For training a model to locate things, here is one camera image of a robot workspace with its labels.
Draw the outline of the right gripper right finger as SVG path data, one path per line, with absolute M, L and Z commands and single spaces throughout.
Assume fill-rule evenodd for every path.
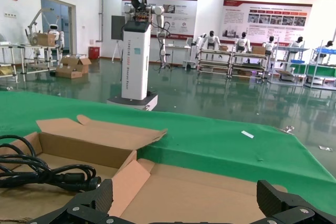
M 259 219 L 255 223 L 335 224 L 335 216 L 317 209 L 299 195 L 277 190 L 266 180 L 257 182 L 256 196 L 259 209 L 265 218 Z

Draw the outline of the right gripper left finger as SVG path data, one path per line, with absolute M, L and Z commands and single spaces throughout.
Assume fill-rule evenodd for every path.
M 101 223 L 113 202 L 113 183 L 105 179 L 92 191 L 78 193 L 63 207 L 37 217 L 28 223 Z

